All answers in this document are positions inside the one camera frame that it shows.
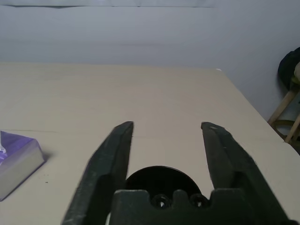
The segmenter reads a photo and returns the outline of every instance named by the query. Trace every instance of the tissue box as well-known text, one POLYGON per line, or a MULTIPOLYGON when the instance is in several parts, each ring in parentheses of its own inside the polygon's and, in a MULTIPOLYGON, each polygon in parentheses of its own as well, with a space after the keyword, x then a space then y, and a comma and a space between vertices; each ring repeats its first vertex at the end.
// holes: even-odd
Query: tissue box
POLYGON ((45 157, 36 139, 0 131, 0 201, 44 162, 45 157))

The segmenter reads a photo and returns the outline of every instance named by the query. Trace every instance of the beige table surface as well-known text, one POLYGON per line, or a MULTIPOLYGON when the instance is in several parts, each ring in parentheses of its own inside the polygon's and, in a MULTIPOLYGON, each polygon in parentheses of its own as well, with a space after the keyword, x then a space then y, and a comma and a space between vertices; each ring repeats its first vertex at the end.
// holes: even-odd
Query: beige table surface
POLYGON ((36 138, 49 157, 0 202, 0 224, 60 224, 92 153, 127 120, 135 122, 129 175, 150 165, 175 167, 209 197, 200 125, 213 122, 254 158, 288 216, 300 221, 299 155, 223 72, 0 63, 0 129, 36 138))

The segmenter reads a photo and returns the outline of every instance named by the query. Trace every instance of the stool leg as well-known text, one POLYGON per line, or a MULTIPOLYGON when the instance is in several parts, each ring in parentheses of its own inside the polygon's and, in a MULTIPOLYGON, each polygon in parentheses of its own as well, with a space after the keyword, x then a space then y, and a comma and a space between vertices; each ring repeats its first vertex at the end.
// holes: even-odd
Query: stool leg
POLYGON ((292 136, 292 140, 296 141, 297 138, 298 138, 298 136, 299 136, 299 134, 300 134, 300 129, 296 129, 294 135, 292 136))
POLYGON ((300 114, 297 116, 297 119, 295 120, 289 134, 287 135, 286 139, 285 139, 285 142, 286 143, 289 143, 293 134, 295 133, 295 131, 297 130, 298 126, 300 124, 300 114))
POLYGON ((268 123, 272 126, 272 123, 274 123, 278 117, 282 114, 284 109, 290 104, 290 102, 296 97, 298 94, 299 89, 293 88, 291 89, 283 98, 280 105, 277 107, 275 112, 271 115, 270 119, 268 120, 268 123))

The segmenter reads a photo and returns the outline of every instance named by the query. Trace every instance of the screw hole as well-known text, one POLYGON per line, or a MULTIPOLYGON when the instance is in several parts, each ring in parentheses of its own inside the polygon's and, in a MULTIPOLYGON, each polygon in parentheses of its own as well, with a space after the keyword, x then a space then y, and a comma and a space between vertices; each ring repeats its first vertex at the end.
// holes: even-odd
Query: screw hole
POLYGON ((209 201, 207 200, 207 198, 205 196, 203 196, 202 194, 193 194, 190 197, 190 202, 196 208, 204 208, 204 207, 207 207, 209 204, 209 201))
POLYGON ((166 209, 171 206, 171 200, 166 195, 156 195, 152 198, 152 205, 158 209, 166 209))

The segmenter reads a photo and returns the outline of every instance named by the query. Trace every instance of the black backpack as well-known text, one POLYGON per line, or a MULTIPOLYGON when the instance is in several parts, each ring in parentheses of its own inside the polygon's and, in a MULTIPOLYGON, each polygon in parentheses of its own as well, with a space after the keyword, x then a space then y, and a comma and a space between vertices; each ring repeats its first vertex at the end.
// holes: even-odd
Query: black backpack
POLYGON ((278 76, 284 86, 291 88, 291 78, 294 75, 295 67, 300 62, 300 47, 295 51, 289 52, 280 62, 278 76))

